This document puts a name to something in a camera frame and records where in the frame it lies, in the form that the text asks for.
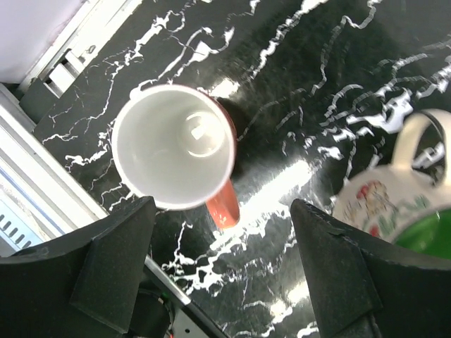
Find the pink handled white mug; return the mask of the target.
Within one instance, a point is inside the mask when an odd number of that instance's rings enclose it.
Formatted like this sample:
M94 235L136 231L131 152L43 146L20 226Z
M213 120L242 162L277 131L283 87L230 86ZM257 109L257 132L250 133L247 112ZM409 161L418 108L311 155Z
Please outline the pink handled white mug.
M123 183L156 206L205 205L216 226L240 220L230 180L237 132L226 109L190 87L160 84L130 96L113 125L111 151Z

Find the green interior white mug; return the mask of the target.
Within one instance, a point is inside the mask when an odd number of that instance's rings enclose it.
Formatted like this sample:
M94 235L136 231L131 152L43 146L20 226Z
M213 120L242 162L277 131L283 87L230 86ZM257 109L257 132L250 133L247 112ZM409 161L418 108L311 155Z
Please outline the green interior white mug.
M431 125L445 150L439 182L413 168L421 137ZM409 116L391 162L350 180L338 194L333 217L391 244L450 258L450 113L428 109Z

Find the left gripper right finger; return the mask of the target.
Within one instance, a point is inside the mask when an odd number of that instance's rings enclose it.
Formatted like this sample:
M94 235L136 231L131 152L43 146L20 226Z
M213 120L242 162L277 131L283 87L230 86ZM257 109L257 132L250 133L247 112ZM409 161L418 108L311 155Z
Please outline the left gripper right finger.
M301 199L290 215L322 337L449 337L450 261L395 246Z

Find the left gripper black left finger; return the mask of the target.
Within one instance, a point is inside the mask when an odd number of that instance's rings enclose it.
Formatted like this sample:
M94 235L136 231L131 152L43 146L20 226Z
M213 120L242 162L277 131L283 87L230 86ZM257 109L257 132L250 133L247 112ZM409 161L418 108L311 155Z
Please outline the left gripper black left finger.
M2 337L122 337L130 327L156 206L144 197L1 259Z

